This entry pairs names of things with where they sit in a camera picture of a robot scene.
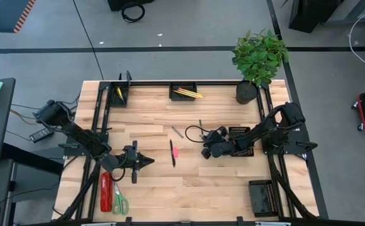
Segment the black power adapter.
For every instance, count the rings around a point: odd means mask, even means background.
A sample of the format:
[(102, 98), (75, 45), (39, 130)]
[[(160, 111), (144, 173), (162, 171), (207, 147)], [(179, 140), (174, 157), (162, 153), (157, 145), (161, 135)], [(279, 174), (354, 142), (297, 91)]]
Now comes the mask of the black power adapter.
[(54, 131), (52, 129), (44, 128), (44, 129), (41, 129), (41, 130), (29, 135), (29, 138), (33, 143), (37, 143), (48, 137), (52, 137), (53, 135), (54, 135)]

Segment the black frame bracket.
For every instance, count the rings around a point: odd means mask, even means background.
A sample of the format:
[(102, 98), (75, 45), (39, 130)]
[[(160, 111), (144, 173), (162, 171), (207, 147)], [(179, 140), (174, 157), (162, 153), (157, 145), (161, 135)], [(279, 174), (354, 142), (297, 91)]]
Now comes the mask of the black frame bracket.
[[(122, 80), (122, 79), (123, 79), (123, 76), (122, 76), (122, 73), (120, 73), (118, 80)], [(131, 76), (129, 70), (126, 71), (126, 81), (127, 81), (127, 83), (131, 83), (131, 81), (132, 81), (132, 76)]]

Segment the red stapler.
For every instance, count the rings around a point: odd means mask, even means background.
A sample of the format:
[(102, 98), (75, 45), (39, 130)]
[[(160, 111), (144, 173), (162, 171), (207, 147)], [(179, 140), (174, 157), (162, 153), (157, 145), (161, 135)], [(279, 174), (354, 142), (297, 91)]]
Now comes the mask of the red stapler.
[(112, 210), (112, 176), (106, 171), (101, 174), (101, 211), (110, 212)]

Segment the orange yellow pencil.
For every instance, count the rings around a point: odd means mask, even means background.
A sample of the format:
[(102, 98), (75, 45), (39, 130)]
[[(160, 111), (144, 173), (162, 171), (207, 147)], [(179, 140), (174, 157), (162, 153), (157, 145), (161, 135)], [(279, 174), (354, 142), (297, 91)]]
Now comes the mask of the orange yellow pencil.
[(203, 98), (203, 96), (201, 96), (201, 95), (186, 93), (186, 92), (182, 92), (181, 90), (174, 90), (173, 92), (178, 94), (178, 95), (182, 95), (184, 97), (191, 97), (191, 98), (194, 98), (194, 99), (202, 99)]

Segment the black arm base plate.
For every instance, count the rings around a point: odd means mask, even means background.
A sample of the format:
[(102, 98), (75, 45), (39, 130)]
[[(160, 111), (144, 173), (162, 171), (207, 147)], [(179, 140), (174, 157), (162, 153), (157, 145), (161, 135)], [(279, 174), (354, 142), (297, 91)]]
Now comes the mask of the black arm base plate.
[(283, 140), (281, 144), (275, 142), (272, 137), (267, 134), (261, 138), (261, 144), (264, 154), (305, 154), (305, 146), (300, 144), (305, 142), (305, 137), (301, 131), (292, 131), (287, 135), (287, 140)]
[(86, 156), (89, 154), (89, 152), (83, 148), (80, 143), (71, 137), (67, 138), (66, 144), (69, 144), (70, 147), (66, 146), (63, 148), (65, 156)]

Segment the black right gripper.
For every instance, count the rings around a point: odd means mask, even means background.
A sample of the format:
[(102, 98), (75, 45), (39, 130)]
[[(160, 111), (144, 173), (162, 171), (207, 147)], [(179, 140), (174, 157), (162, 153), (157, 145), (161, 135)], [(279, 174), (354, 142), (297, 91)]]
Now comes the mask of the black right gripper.
[(209, 159), (211, 156), (218, 158), (229, 154), (229, 141), (225, 138), (227, 136), (227, 129), (224, 126), (216, 130), (209, 131), (203, 135), (203, 150), (202, 156)]

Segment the black aluminium table frame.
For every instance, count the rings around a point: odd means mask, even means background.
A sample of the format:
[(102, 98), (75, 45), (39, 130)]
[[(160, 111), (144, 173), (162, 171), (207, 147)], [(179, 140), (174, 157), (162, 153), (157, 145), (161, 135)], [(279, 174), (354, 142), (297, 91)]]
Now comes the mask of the black aluminium table frame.
[[(241, 105), (235, 99), (235, 81), (199, 81), (202, 99), (175, 102), (169, 98), (165, 81), (136, 81), (129, 89), (126, 107), (106, 109), (97, 104), (100, 82), (82, 84), (76, 123), (89, 129), (98, 112), (98, 123), (107, 122), (109, 144), (115, 154), (133, 141), (138, 150), (155, 162), (138, 172), (136, 184), (131, 171), (118, 169), (121, 193), (128, 199), (128, 216), (134, 222), (217, 222), (242, 217), (254, 220), (248, 183), (270, 179), (268, 158), (261, 143), (254, 156), (223, 156), (205, 159), (199, 143), (199, 119), (205, 129), (254, 127), (260, 122), (256, 101)], [(173, 129), (175, 126), (182, 139)], [(172, 165), (170, 139), (178, 149)]]

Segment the grey metal beam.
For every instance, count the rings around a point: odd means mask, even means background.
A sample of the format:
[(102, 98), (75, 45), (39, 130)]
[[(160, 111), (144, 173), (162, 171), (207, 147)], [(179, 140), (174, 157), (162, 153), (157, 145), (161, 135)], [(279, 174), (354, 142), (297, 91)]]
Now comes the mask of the grey metal beam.
[(365, 0), (339, 0), (337, 9), (325, 24), (355, 22), (365, 13)]

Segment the green handled scissors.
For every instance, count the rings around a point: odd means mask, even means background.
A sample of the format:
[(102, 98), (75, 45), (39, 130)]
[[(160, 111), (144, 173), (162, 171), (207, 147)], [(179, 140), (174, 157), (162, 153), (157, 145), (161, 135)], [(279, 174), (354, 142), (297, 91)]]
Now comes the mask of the green handled scissors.
[(127, 215), (129, 212), (128, 200), (121, 193), (117, 181), (111, 177), (114, 192), (114, 203), (112, 205), (112, 213), (114, 215)]

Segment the potted green plant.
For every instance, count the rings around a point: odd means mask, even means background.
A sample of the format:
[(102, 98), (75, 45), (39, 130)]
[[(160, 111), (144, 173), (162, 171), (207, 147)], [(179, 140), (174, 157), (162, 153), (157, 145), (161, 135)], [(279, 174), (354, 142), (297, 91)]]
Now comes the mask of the potted green plant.
[(232, 52), (232, 64), (242, 75), (236, 85), (236, 101), (242, 105), (256, 99), (260, 86), (270, 84), (278, 69), (289, 61), (285, 42), (270, 30), (248, 31), (237, 39)]

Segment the black floor cabinet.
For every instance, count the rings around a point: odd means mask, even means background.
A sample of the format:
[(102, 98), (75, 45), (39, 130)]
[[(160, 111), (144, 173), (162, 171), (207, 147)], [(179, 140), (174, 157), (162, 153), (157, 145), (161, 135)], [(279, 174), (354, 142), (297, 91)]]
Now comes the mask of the black floor cabinet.
[(320, 23), (325, 23), (344, 0), (293, 0), (290, 22), (291, 30), (311, 33)]

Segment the black equipment box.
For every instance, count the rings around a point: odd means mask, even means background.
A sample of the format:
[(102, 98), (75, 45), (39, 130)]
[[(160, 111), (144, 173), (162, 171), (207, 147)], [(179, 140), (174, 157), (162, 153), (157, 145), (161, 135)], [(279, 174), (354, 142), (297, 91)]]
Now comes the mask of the black equipment box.
[(125, 5), (129, 6), (131, 3), (148, 4), (154, 0), (106, 0), (111, 11), (120, 11)]

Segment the black pen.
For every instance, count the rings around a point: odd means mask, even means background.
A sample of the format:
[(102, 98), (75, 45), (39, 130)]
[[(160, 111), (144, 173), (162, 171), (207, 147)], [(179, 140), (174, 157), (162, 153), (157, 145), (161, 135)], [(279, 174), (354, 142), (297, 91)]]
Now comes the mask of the black pen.
[(172, 157), (172, 165), (173, 165), (173, 167), (175, 167), (176, 161), (175, 161), (175, 155), (174, 155), (174, 151), (173, 151), (173, 143), (172, 143), (171, 139), (170, 139), (170, 152), (171, 152), (171, 157)]

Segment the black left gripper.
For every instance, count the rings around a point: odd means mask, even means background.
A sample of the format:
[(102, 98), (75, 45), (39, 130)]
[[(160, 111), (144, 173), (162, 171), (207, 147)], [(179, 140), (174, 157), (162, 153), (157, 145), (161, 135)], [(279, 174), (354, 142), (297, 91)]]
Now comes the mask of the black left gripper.
[[(140, 162), (140, 157), (139, 157), (139, 152), (138, 152), (138, 142), (133, 141), (132, 145), (125, 146), (123, 151), (124, 151), (124, 160), (122, 162), (121, 168), (132, 169), (131, 182), (133, 184), (136, 184), (137, 180), (138, 180), (137, 173), (139, 171), (139, 162)], [(142, 156), (141, 160), (142, 160), (142, 166), (141, 166), (142, 168), (144, 168), (145, 166), (148, 166), (150, 164), (153, 164), (155, 162), (154, 159), (149, 158), (147, 156)]]

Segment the dark ramp orange striped edge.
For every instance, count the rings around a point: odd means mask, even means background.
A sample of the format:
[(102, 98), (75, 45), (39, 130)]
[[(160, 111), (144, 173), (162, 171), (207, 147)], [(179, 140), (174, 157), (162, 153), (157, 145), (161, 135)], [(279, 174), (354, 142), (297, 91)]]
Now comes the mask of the dark ramp orange striped edge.
[(18, 33), (36, 0), (0, 0), (0, 33)]

